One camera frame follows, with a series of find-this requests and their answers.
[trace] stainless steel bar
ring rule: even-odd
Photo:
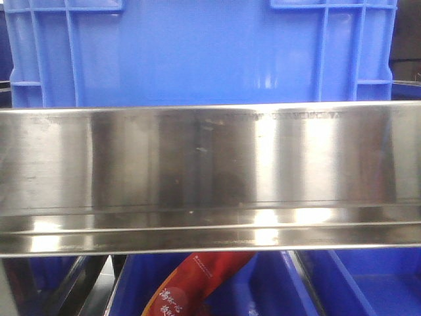
[[[46,316],[79,315],[86,306],[87,298],[91,296],[107,257],[78,258],[60,288],[44,303]]]
[[[78,316],[104,316],[107,313],[115,282],[111,256],[109,256]]]
[[[1,310],[5,312],[5,315],[20,316],[13,292],[9,286],[9,280],[7,279],[3,262],[0,263],[0,293],[0,306]]]
[[[125,269],[127,269],[126,261],[122,265],[121,271],[120,271],[120,273],[118,274],[118,277],[115,280],[114,287],[111,290],[111,294],[110,294],[109,300],[107,302],[107,306],[105,307],[104,314],[102,316],[109,316],[110,315],[111,308],[114,304],[114,300],[115,300],[116,295],[117,295],[117,291],[120,288],[121,282],[123,282],[122,279],[123,279]]]
[[[0,256],[420,245],[420,117],[421,102],[3,110]]]
[[[299,253],[297,251],[290,250],[288,251],[289,256],[291,257],[291,260],[294,264],[295,269],[297,270],[299,276],[301,277],[301,280],[303,281],[303,284],[309,293],[309,296],[317,309],[319,316],[327,316],[326,311],[324,310],[324,306],[322,302],[320,301],[320,298],[318,297],[318,294],[316,290],[314,289],[314,286],[311,282],[311,279],[305,269],[305,266],[302,262],[302,259],[300,258]]]
[[[11,83],[0,81],[0,108],[12,107]]]

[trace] metal rail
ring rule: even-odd
[[[421,102],[0,111],[0,256],[421,244]]]

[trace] red plastic bag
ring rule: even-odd
[[[192,316],[255,252],[194,252],[161,284],[141,316]]]

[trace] blue plastic bin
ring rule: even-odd
[[[64,280],[76,257],[35,257],[30,259],[38,290],[55,290]]]
[[[5,0],[15,107],[384,100],[397,0]]]
[[[13,68],[12,53],[7,35],[6,16],[0,3],[0,81],[9,81]]]
[[[421,249],[305,251],[328,315],[421,315]]]
[[[399,82],[392,85],[392,94],[395,100],[421,99],[421,82]]]
[[[110,316],[139,316],[155,290],[187,254],[131,255]],[[317,312],[284,251],[258,253],[206,300],[213,316],[316,316]]]

